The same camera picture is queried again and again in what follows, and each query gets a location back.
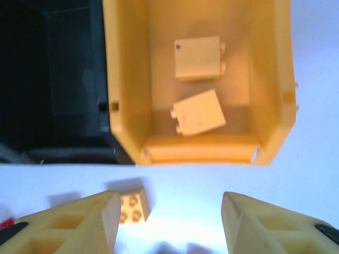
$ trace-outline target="cream lego brick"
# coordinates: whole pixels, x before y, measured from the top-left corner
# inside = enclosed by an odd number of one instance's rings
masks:
[[[339,253],[315,227],[328,223],[245,195],[225,192],[221,217],[230,254]]]
[[[219,78],[225,72],[220,37],[176,40],[174,52],[175,77],[181,81]]]
[[[196,135],[226,124],[214,89],[174,103],[171,116],[178,121],[177,133],[184,136]]]
[[[120,193],[120,224],[146,222],[150,210],[144,189]]]
[[[119,218],[119,193],[102,192],[20,218],[28,226],[1,245],[0,253],[113,253]]]

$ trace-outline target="bin floor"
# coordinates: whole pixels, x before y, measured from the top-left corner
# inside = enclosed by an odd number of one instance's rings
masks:
[[[170,109],[177,101],[214,88],[226,125],[212,132],[249,133],[249,48],[247,0],[148,0],[154,133],[176,134]],[[226,44],[225,74],[217,80],[175,78],[174,41],[220,36]]]
[[[45,15],[53,129],[58,143],[100,138],[88,7]]]

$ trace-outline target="white surface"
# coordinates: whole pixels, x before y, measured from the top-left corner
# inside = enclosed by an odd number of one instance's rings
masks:
[[[300,111],[269,167],[0,166],[0,221],[142,178],[153,200],[144,225],[119,229],[117,253],[148,253],[157,241],[227,252],[220,208],[224,191],[243,193],[339,228],[339,2],[294,0],[293,52]]]

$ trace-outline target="lego stud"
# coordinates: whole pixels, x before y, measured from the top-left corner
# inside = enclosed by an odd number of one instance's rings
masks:
[[[127,214],[126,213],[121,213],[119,223],[120,224],[124,224],[126,222],[126,220],[127,220]]]
[[[172,119],[176,119],[176,112],[174,111],[174,109],[171,109],[171,117]]]
[[[176,133],[182,133],[182,129],[179,125],[176,126]]]
[[[136,197],[130,197],[128,205],[129,207],[135,207],[138,204],[138,199]]]
[[[133,222],[139,222],[141,219],[141,213],[139,211],[134,211],[132,215]]]

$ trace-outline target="lego brick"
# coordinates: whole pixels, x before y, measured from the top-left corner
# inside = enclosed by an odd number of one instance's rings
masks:
[[[119,193],[106,191],[16,221],[28,225],[0,246],[0,253],[112,253],[117,236]]]
[[[146,222],[150,209],[144,189],[120,193],[120,224]]]
[[[184,136],[196,135],[226,124],[214,89],[174,103],[171,116],[178,120],[177,133]]]
[[[225,72],[220,60],[225,44],[220,37],[176,40],[174,52],[175,77],[181,81],[219,78]]]

